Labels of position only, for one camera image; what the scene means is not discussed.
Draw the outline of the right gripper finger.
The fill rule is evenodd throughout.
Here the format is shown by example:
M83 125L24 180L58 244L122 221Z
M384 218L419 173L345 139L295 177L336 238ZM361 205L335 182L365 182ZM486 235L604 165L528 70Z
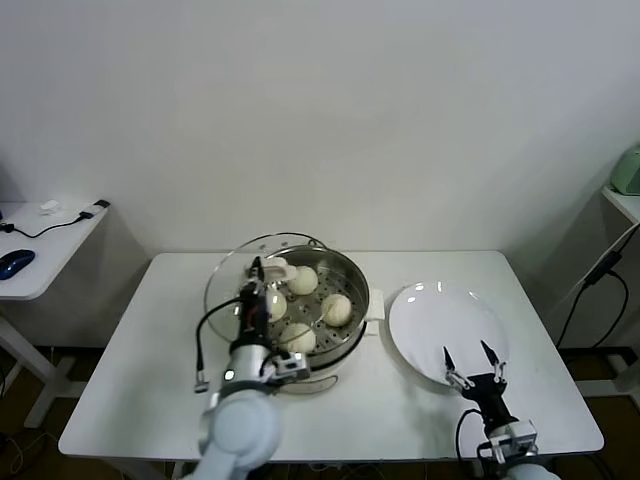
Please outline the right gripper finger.
M443 347L443 353L445 362L445 379L447 383L457 391L470 390L473 388L475 383L456 370L453 359L446 346Z
M485 356L487 357L487 360L493 368L492 373L481 375L481 380L484 383L488 383L489 381L491 381L495 384L506 385L507 380L504 376L506 363L499 359L497 353L484 340L481 341L481 346L485 353Z

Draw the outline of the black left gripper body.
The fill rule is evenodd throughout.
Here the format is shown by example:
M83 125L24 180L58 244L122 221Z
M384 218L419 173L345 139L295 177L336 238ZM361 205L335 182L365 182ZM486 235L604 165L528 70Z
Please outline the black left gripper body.
M239 345L261 345L271 347L268 334L269 309L263 283L249 282L239 294L240 315L237 343Z

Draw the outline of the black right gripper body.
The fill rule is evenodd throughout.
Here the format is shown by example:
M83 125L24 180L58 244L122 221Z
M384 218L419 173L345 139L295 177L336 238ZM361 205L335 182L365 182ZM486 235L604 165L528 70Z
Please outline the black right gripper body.
M503 400L507 383L504 379L494 379L490 373L474 375L469 378L472 383L462 389L462 396L475 402L479 407L485 424L509 424L516 421Z

